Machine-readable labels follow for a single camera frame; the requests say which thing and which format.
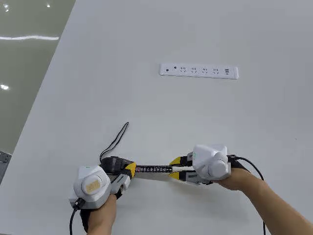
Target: gray floor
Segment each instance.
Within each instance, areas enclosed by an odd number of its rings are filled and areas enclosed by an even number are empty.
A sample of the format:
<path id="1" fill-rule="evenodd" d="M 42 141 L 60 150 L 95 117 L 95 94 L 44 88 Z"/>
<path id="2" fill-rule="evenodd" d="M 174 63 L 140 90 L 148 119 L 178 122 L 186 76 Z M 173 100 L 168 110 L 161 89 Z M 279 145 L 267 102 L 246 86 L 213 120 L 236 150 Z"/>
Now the gray floor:
<path id="1" fill-rule="evenodd" d="M 0 150 L 13 153 L 75 0 L 0 1 Z"/>

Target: white table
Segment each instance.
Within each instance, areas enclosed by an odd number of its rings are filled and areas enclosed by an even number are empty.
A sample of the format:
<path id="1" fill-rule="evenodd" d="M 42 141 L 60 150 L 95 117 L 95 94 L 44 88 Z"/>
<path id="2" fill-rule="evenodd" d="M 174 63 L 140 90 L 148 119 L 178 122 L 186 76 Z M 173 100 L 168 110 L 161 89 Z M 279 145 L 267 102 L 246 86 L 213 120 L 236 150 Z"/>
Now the white table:
<path id="1" fill-rule="evenodd" d="M 0 186 L 0 232 L 67 234 L 78 166 L 129 121 L 112 155 L 167 164 L 224 143 L 313 220 L 313 2 L 77 0 Z M 230 64 L 238 81 L 161 77 L 162 62 Z M 134 179 L 113 234 L 262 234 L 218 185 Z M 84 234 L 80 218 L 74 234 Z"/>

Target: electrical outlet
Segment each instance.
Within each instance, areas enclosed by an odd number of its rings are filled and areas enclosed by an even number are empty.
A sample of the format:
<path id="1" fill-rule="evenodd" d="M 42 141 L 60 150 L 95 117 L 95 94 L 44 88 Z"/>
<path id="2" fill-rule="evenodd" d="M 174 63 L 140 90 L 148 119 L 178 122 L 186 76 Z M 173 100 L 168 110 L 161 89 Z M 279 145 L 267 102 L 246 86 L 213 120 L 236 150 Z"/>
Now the electrical outlet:
<path id="1" fill-rule="evenodd" d="M 160 66 L 160 75 L 210 77 L 223 79 L 238 79 L 238 68 L 224 65 L 194 65 L 165 63 Z"/>

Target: black ruler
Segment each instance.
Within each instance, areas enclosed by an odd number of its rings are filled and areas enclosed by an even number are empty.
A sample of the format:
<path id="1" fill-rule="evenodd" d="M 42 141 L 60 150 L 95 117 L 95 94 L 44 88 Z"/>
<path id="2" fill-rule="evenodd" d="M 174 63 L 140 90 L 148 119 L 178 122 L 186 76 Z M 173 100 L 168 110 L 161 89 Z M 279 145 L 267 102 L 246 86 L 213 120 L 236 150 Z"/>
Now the black ruler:
<path id="1" fill-rule="evenodd" d="M 172 173 L 171 165 L 137 165 L 136 172 L 145 173 Z"/>

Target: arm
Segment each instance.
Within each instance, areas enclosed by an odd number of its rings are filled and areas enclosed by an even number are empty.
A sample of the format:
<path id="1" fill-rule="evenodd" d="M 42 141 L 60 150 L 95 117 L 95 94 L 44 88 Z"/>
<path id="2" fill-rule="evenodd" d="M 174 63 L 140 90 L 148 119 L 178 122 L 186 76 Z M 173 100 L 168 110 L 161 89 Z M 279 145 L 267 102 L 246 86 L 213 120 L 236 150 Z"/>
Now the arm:
<path id="1" fill-rule="evenodd" d="M 312 235 L 313 224 L 281 199 L 262 180 L 234 168 L 227 179 L 216 181 L 224 188 L 242 191 L 252 202 L 272 235 Z"/>
<path id="2" fill-rule="evenodd" d="M 110 195 L 105 204 L 90 213 L 88 235 L 110 235 L 116 216 L 116 196 Z"/>

